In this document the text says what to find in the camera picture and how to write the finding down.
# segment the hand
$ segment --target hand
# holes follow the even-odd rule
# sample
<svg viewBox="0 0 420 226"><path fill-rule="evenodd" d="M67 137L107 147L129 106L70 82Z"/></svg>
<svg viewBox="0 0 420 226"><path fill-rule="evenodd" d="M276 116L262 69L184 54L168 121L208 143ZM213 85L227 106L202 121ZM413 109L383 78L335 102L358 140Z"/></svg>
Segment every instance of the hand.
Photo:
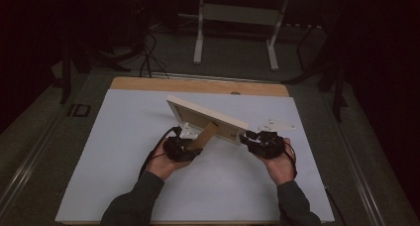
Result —
<svg viewBox="0 0 420 226"><path fill-rule="evenodd" d="M290 148L290 139L283 138L283 141L285 150L293 158L293 160L296 161L296 156ZM269 177L271 177L276 185L294 180L293 163L290 161L290 158L288 158L286 154L282 154L277 158L270 160L261 158L259 156L256 157L265 164Z"/></svg>
<svg viewBox="0 0 420 226"><path fill-rule="evenodd" d="M191 162L177 163L170 160L164 153L163 144L167 139L164 139L155 151L154 157L149 162L146 170L157 175L162 180L166 180L175 170L182 169L191 164Z"/></svg>

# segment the dark background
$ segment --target dark background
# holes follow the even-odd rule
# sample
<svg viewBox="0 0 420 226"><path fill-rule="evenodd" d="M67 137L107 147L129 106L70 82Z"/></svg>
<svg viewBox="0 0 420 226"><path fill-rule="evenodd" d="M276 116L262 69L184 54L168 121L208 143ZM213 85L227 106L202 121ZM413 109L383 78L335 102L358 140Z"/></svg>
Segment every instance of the dark background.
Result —
<svg viewBox="0 0 420 226"><path fill-rule="evenodd" d="M80 21L78 31L84 32L76 32L77 36L97 49L110 49L116 40L124 42L121 38L127 35L124 24L130 22L119 14L130 16L132 10L124 6L128 0L120 1L122 4L113 0L0 0L0 133L54 82L51 66L61 60L63 22ZM173 27L176 12L197 11L195 2L187 2L191 0L149 1L149 8ZM291 3L288 22L313 22L316 14L305 12L299 3L303 1L309 4L307 0ZM345 43L352 37L352 30L363 30L357 48L349 54L352 61L346 70L346 81L353 86L398 180L420 216L418 4L420 0L359 0L355 8L357 21L344 23L340 33ZM294 14L307 19L293 21L297 17ZM99 32L97 27L104 27L104 22L108 27L110 17L121 18L123 25Z"/></svg>

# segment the table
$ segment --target table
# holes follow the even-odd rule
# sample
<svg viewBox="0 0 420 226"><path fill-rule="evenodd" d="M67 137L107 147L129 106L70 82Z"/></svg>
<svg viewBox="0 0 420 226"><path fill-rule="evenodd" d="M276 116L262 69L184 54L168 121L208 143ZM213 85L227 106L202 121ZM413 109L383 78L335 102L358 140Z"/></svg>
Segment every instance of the table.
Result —
<svg viewBox="0 0 420 226"><path fill-rule="evenodd" d="M266 40L266 49L268 53L270 68L273 71L277 71L278 63L275 55L274 44L279 29L281 27L288 3L289 0L282 0L281 6L278 7L278 9L274 10L212 4L205 2L205 0L199 0L198 34L195 43L193 62L195 64L201 63L204 42L204 20L218 20L246 24L268 25L273 26L273 31L271 37Z"/></svg>
<svg viewBox="0 0 420 226"><path fill-rule="evenodd" d="M295 147L296 181L321 219L334 220L297 109L283 85L118 77L105 97L56 221L98 223L111 200L133 187L151 150L140 146L152 148L165 130L177 124L164 103L169 93L245 118L253 130L262 115L287 112L281 117L296 126L287 136L299 146ZM275 186L263 164L245 146L219 138L213 138L199 158L166 181L152 216L153 224L277 220Z"/></svg>

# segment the sleeve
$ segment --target sleeve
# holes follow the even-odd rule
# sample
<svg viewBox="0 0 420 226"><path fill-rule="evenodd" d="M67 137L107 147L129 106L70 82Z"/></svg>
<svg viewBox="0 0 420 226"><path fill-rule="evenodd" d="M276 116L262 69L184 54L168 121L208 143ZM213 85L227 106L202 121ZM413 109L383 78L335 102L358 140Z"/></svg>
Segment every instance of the sleeve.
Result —
<svg viewBox="0 0 420 226"><path fill-rule="evenodd" d="M164 181L145 171L132 191L116 197L102 216L100 225L150 225L152 210Z"/></svg>
<svg viewBox="0 0 420 226"><path fill-rule="evenodd" d="M310 211L309 201L296 181L277 186L281 225L321 225L319 217Z"/></svg>

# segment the brown cardboard easel leg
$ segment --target brown cardboard easel leg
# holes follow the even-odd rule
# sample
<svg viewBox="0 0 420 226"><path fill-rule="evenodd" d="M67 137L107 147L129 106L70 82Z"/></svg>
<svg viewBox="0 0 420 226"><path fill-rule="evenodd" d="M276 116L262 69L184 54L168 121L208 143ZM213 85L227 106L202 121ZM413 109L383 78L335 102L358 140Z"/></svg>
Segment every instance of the brown cardboard easel leg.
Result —
<svg viewBox="0 0 420 226"><path fill-rule="evenodd" d="M206 128L198 135L197 139L195 139L189 146L189 150L194 149L203 149L204 146L210 141L211 137L216 134L219 127L211 122L209 123Z"/></svg>

